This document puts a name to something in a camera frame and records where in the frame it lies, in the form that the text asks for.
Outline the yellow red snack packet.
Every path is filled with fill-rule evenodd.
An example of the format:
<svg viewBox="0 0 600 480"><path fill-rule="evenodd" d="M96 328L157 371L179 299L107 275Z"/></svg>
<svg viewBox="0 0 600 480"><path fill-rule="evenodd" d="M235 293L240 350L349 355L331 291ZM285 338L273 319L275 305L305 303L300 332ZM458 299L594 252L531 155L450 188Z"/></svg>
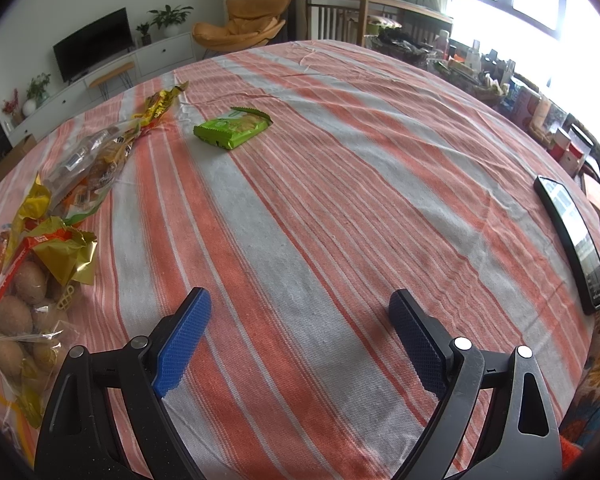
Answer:
<svg viewBox="0 0 600 480"><path fill-rule="evenodd" d="M170 110L178 96L186 91L188 85L188 81L179 82L171 89L162 89L147 98L140 112L133 116L140 130L153 127Z"/></svg>

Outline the clear bag of snacks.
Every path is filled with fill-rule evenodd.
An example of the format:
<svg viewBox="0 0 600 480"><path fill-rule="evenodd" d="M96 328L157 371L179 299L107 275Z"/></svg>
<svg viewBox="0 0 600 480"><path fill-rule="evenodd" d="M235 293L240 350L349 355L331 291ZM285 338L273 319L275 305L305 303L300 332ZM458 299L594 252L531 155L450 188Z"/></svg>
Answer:
<svg viewBox="0 0 600 480"><path fill-rule="evenodd" d="M94 214L119 177L140 136L138 119L84 136L43 178L50 191L47 214L76 226Z"/></svg>

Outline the black smartphone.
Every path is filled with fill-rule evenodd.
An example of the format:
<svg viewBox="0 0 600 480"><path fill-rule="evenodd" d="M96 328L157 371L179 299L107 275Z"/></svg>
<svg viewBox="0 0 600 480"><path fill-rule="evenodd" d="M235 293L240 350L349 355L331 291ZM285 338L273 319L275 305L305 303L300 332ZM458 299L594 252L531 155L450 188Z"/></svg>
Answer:
<svg viewBox="0 0 600 480"><path fill-rule="evenodd" d="M537 176L533 188L556 229L567 256L583 312L600 310L600 253L576 202L562 183Z"/></svg>

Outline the green snack packet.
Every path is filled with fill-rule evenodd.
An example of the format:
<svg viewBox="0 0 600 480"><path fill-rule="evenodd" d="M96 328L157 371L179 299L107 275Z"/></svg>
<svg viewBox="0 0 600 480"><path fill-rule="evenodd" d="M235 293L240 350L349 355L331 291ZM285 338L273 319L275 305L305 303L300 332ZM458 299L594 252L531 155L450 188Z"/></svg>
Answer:
<svg viewBox="0 0 600 480"><path fill-rule="evenodd" d="M194 135L210 145L233 151L266 130L273 121L255 108L233 106L225 114L194 127Z"/></svg>

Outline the black television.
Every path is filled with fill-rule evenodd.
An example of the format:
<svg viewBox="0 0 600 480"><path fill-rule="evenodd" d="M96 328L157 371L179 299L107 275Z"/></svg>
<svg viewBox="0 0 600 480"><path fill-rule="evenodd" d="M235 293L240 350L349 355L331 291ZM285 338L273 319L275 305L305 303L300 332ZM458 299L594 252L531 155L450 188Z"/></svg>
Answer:
<svg viewBox="0 0 600 480"><path fill-rule="evenodd" d="M85 25L53 47L63 81L72 81L93 65L134 46L128 14L122 8Z"/></svg>

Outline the orange lounge chair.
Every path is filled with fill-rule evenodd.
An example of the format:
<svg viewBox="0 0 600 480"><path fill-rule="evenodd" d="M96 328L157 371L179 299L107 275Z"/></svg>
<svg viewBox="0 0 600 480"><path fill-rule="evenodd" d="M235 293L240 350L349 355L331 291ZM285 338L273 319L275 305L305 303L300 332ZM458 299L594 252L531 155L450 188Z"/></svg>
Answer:
<svg viewBox="0 0 600 480"><path fill-rule="evenodd" d="M227 23L196 23L193 38L207 51L221 54L265 46L286 25L290 4L291 0L226 0Z"/></svg>

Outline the small potted plant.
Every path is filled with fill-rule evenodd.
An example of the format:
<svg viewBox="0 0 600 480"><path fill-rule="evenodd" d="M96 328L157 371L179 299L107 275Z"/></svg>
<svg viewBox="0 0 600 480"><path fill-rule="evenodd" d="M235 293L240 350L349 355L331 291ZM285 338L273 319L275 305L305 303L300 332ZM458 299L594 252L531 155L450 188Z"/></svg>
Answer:
<svg viewBox="0 0 600 480"><path fill-rule="evenodd" d="M142 47L149 46L152 43L150 28L151 24L149 22L140 23L136 26L136 31L140 35L140 45Z"/></svg>

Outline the white tv cabinet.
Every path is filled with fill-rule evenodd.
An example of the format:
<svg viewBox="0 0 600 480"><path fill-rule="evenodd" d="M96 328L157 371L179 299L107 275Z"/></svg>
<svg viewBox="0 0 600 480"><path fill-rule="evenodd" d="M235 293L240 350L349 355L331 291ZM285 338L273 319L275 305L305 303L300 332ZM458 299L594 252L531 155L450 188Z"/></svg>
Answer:
<svg viewBox="0 0 600 480"><path fill-rule="evenodd" d="M66 120L90 110L146 80L196 61L190 32L158 40L95 68L48 98L23 122L6 132L12 146L26 136L41 141Z"/></svg>

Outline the dark wooden bench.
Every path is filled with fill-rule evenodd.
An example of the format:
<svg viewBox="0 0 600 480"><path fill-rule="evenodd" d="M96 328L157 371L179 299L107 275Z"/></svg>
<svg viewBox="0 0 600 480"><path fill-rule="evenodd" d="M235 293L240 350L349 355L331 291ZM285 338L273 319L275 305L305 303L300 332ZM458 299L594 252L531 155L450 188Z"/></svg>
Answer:
<svg viewBox="0 0 600 480"><path fill-rule="evenodd" d="M416 44L432 44L452 18L403 0L306 0L306 36L365 47L381 28L397 28Z"/></svg>

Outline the potted green plant right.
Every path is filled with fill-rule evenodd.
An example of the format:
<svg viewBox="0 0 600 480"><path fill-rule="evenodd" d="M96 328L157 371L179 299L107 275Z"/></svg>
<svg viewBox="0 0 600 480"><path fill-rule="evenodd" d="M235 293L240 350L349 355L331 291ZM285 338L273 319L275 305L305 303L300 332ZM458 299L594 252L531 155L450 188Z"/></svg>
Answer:
<svg viewBox="0 0 600 480"><path fill-rule="evenodd" d="M152 15L151 24L161 29L163 36L171 38L180 32L181 26L193 10L192 6L170 6L170 4L166 4L163 9L152 9L148 13Z"/></svg>

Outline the gold bag of round pastries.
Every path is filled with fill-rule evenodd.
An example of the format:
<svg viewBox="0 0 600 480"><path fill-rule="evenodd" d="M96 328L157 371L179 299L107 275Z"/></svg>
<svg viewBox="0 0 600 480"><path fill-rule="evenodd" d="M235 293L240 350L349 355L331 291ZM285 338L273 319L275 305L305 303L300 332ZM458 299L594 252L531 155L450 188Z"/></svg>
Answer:
<svg viewBox="0 0 600 480"><path fill-rule="evenodd" d="M92 284L97 238L50 212L34 180L0 238L0 434L28 464L54 382L79 331L69 312Z"/></svg>

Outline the red flowers vase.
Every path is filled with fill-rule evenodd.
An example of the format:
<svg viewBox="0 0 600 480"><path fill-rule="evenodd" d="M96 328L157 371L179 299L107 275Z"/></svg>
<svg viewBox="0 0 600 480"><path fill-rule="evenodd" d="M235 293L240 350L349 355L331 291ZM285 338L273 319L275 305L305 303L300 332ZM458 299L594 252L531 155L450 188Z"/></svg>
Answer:
<svg viewBox="0 0 600 480"><path fill-rule="evenodd" d="M9 118L12 128L16 128L20 125L20 122L22 122L19 92L17 89L12 92L12 97L9 100L3 101L2 112Z"/></svg>

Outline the wooden stool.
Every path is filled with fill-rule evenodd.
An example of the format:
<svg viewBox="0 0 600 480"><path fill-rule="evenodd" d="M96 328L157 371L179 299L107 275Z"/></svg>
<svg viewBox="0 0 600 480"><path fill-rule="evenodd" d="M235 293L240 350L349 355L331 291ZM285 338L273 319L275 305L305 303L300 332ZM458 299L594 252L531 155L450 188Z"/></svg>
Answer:
<svg viewBox="0 0 600 480"><path fill-rule="evenodd" d="M126 62L122 65L117 66L113 70L100 75L99 77L92 80L87 87L97 88L100 96L104 101L109 99L109 83L114 79L119 79L122 83L123 88L131 89L134 86L132 79L132 73L135 70L134 62Z"/></svg>

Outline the cardboard box on floor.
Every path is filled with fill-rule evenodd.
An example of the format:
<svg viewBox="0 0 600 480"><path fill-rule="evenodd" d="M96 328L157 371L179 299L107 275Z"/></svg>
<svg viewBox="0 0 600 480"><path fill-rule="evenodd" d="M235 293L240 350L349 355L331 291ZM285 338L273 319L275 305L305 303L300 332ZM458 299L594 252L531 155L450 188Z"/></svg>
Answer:
<svg viewBox="0 0 600 480"><path fill-rule="evenodd" d="M0 182L17 166L36 145L32 134L25 136L14 148L12 148L0 161Z"/></svg>

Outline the striped orange grey tablecloth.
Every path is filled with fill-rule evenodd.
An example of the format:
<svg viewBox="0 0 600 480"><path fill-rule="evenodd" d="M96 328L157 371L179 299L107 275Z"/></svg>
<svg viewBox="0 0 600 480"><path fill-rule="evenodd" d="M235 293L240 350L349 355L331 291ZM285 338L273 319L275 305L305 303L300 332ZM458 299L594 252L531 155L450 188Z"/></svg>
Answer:
<svg viewBox="0 0 600 480"><path fill-rule="evenodd" d="M34 176L145 99L189 85L135 144L85 229L84 346L146 334L194 287L212 315L164 403L210 479L387 479L437 400L387 315L397 289L478 347L530 347L557 416L594 322L534 192L567 175L440 78L339 42L276 44L166 73L40 142L0 184L0 232ZM194 127L233 106L272 125L233 151Z"/></svg>

